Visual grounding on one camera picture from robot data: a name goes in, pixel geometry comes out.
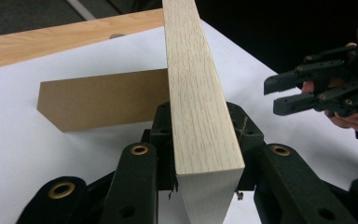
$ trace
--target screw hole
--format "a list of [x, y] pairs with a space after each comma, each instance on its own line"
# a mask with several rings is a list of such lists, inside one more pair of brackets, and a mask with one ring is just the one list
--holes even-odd
[[135, 208], [132, 206], [123, 207], [119, 213], [122, 218], [133, 217], [135, 215]]
[[326, 208], [319, 208], [318, 209], [319, 216], [328, 219], [328, 220], [334, 220], [336, 217], [334, 216], [334, 213]]
[[254, 134], [254, 132], [252, 132], [250, 130], [245, 130], [245, 134], [252, 135], [252, 134]]
[[131, 153], [135, 156], [144, 155], [149, 150], [148, 147], [145, 146], [135, 146], [131, 148]]
[[74, 189], [75, 184], [72, 182], [57, 183], [48, 191], [48, 196], [51, 199], [61, 199], [70, 195]]
[[286, 147], [275, 146], [275, 147], [272, 147], [271, 150], [275, 154], [280, 155], [280, 156], [288, 156], [288, 155], [290, 155], [290, 151]]

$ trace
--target wooden board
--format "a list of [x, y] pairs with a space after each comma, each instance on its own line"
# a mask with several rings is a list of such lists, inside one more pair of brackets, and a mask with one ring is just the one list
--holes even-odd
[[37, 109], [62, 132], [153, 120], [169, 101], [167, 69], [47, 81]]
[[156, 9], [0, 35], [0, 66], [108, 40], [111, 35], [129, 35], [162, 25], [162, 10]]
[[190, 221], [223, 223], [244, 162], [194, 0], [163, 0], [175, 168]]

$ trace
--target light wooden plank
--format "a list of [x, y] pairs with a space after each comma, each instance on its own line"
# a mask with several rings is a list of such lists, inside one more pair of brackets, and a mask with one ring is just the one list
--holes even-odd
[[194, 0], [163, 0], [179, 191], [193, 224], [223, 223], [244, 162]]
[[74, 49], [163, 25], [162, 10], [82, 21], [10, 35], [0, 35], [0, 66]]

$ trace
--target white surface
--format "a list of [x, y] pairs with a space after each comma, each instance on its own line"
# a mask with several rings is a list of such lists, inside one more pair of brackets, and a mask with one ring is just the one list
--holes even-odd
[[[228, 101], [240, 105], [267, 143], [296, 149], [322, 179], [347, 189], [358, 178], [358, 141], [352, 130], [334, 126], [321, 113], [287, 117], [272, 113], [277, 97], [263, 95], [274, 73], [204, 24], [217, 73]], [[63, 175], [88, 184], [116, 169], [122, 148], [138, 142], [151, 123], [61, 133], [37, 110], [41, 81], [166, 67], [163, 29], [158, 28], [0, 68], [0, 223], [14, 223], [49, 180]], [[233, 201], [225, 223], [257, 223], [253, 194]], [[159, 197], [159, 223], [188, 223], [179, 194]]]

